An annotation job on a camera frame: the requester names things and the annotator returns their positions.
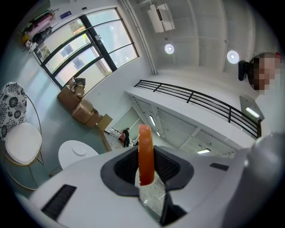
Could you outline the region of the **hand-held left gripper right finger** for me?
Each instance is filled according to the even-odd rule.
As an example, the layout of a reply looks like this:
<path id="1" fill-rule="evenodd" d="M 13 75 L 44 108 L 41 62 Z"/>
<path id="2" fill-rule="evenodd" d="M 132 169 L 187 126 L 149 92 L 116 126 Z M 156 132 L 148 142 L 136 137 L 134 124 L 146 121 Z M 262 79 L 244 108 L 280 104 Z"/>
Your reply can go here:
<path id="1" fill-rule="evenodd" d="M 248 150 L 233 158 L 154 147 L 165 186 L 162 226 L 242 226 L 252 216 L 246 192 Z"/>

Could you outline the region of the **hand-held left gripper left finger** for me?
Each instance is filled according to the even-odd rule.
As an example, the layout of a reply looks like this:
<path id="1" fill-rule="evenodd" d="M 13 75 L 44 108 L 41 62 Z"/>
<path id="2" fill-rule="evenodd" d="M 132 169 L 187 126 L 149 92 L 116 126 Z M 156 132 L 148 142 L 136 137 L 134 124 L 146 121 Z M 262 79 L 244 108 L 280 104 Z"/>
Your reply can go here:
<path id="1" fill-rule="evenodd" d="M 77 189 L 58 217 L 69 228 L 158 228 L 137 197 L 119 196 L 103 183 L 100 170 L 105 162 L 126 152 L 126 148 L 86 158 L 69 165 L 43 183 L 30 196 L 42 209 L 64 184 Z"/>

